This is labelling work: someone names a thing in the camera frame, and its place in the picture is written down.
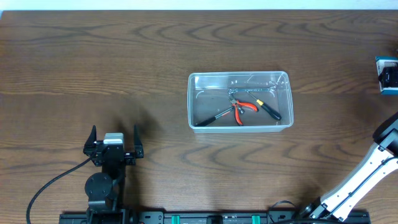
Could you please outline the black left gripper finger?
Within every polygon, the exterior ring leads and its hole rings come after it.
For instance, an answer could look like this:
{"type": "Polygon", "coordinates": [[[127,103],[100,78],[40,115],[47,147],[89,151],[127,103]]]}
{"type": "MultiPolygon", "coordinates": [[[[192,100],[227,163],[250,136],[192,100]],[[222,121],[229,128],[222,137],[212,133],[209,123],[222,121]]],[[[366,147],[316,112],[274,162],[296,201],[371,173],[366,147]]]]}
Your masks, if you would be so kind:
{"type": "Polygon", "coordinates": [[[135,149],[142,149],[143,148],[141,139],[139,137],[139,130],[138,130],[138,127],[137,127],[136,124],[134,125],[134,148],[135,149]]]}
{"type": "Polygon", "coordinates": [[[93,125],[92,129],[91,129],[91,133],[88,137],[88,139],[86,140],[86,143],[84,145],[84,148],[93,148],[96,146],[96,126],[93,125]]]}

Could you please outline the blue white cardboard box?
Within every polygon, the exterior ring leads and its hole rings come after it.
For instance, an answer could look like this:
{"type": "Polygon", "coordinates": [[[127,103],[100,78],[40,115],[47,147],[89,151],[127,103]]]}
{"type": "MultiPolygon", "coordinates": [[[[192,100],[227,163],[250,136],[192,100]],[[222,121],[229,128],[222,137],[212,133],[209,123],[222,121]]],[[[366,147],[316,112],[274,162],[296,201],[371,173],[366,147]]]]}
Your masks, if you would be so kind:
{"type": "MultiPolygon", "coordinates": [[[[384,62],[397,62],[397,57],[385,57],[385,56],[377,56],[376,57],[377,79],[378,79],[378,75],[379,75],[379,67],[384,62]]],[[[382,95],[397,95],[397,88],[382,88],[380,83],[379,83],[379,87],[380,87],[380,92],[382,95]]]]}

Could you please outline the small steel claw hammer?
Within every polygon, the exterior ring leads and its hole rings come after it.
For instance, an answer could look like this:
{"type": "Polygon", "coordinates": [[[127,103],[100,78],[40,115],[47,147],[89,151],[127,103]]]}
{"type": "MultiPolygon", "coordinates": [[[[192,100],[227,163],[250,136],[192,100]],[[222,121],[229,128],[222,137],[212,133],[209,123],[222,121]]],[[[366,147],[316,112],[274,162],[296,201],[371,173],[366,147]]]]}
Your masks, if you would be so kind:
{"type": "Polygon", "coordinates": [[[227,110],[224,110],[223,112],[214,115],[198,124],[196,124],[197,127],[204,127],[204,126],[208,126],[209,124],[213,123],[214,121],[216,121],[217,119],[221,118],[222,116],[227,115],[228,113],[231,113],[232,111],[234,111],[234,116],[235,116],[235,121],[239,126],[243,125],[243,122],[241,121],[240,118],[240,114],[242,112],[242,109],[239,106],[231,106],[230,108],[228,108],[227,110]]]}

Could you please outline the clear plastic storage container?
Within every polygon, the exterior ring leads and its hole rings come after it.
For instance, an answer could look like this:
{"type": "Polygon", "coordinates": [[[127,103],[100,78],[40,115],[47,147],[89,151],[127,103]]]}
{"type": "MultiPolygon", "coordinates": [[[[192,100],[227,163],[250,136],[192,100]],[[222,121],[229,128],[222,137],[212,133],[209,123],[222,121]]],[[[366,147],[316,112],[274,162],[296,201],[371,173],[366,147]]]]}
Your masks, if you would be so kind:
{"type": "Polygon", "coordinates": [[[195,133],[264,133],[280,132],[294,123],[294,109],[289,76],[283,71],[272,72],[204,72],[193,73],[187,87],[188,123],[195,133]],[[269,88],[276,91],[250,92],[256,98],[278,111],[282,117],[274,120],[247,92],[232,94],[241,102],[257,106],[257,113],[244,109],[238,126],[234,111],[204,127],[196,124],[217,115],[232,106],[229,88],[269,88]]]}

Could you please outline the red handled pliers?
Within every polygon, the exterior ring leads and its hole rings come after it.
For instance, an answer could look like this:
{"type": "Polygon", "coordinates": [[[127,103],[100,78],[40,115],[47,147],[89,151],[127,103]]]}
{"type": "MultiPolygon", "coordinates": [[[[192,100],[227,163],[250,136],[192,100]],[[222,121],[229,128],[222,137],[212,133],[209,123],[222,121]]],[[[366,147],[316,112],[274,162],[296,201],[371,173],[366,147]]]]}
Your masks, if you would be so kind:
{"type": "Polygon", "coordinates": [[[256,105],[248,102],[241,102],[237,100],[233,95],[229,95],[229,101],[231,102],[234,108],[234,118],[238,126],[243,126],[243,122],[241,120],[241,115],[245,113],[245,108],[249,109],[255,113],[259,111],[256,105]]]}

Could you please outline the silver combination wrench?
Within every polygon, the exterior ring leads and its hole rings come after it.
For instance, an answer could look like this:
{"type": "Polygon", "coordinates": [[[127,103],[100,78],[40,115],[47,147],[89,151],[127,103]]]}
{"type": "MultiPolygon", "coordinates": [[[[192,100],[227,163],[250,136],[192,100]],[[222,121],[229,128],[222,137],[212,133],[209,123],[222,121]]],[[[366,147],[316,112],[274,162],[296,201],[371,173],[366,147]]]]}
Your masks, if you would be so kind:
{"type": "Polygon", "coordinates": [[[229,88],[228,94],[232,95],[241,92],[270,92],[270,91],[276,91],[276,87],[272,86],[269,88],[229,88]]]}

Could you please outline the black yellow screwdriver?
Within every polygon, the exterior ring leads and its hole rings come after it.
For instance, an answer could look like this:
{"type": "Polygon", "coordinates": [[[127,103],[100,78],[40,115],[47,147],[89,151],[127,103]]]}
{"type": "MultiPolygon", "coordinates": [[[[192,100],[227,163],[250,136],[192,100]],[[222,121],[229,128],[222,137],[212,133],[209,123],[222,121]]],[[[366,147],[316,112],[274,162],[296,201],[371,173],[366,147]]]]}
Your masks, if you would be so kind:
{"type": "Polygon", "coordinates": [[[276,111],[274,108],[270,107],[267,103],[261,101],[259,98],[256,98],[252,93],[248,92],[248,94],[255,99],[256,103],[264,110],[266,111],[270,117],[272,117],[274,120],[280,121],[282,119],[280,113],[276,111]]]}

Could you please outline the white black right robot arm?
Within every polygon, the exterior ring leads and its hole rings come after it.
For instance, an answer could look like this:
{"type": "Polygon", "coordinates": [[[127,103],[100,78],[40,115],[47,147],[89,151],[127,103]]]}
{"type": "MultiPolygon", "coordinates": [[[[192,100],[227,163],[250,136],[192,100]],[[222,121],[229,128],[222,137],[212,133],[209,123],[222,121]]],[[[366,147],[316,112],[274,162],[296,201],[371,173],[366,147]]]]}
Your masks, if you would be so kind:
{"type": "MultiPolygon", "coordinates": [[[[375,61],[380,94],[397,96],[397,57],[376,56],[375,61]]],[[[379,109],[371,103],[363,106],[362,115],[357,117],[369,120],[379,109]]],[[[350,217],[354,206],[377,183],[397,170],[397,112],[377,127],[372,139],[364,158],[348,176],[297,212],[295,219],[315,220],[306,223],[355,223],[350,217]]]]}

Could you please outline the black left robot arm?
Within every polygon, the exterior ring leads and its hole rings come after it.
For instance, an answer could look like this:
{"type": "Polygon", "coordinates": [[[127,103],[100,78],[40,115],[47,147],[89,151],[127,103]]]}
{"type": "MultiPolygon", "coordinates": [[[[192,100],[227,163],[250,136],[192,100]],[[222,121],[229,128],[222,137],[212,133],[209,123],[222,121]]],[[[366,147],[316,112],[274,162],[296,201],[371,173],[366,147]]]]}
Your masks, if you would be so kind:
{"type": "Polygon", "coordinates": [[[86,140],[83,153],[90,158],[101,172],[91,175],[85,184],[88,196],[86,211],[87,224],[137,223],[137,213],[123,204],[126,167],[134,166],[137,159],[144,157],[144,149],[137,126],[133,132],[133,151],[124,147],[123,133],[107,133],[98,140],[96,127],[93,126],[86,140]]]}

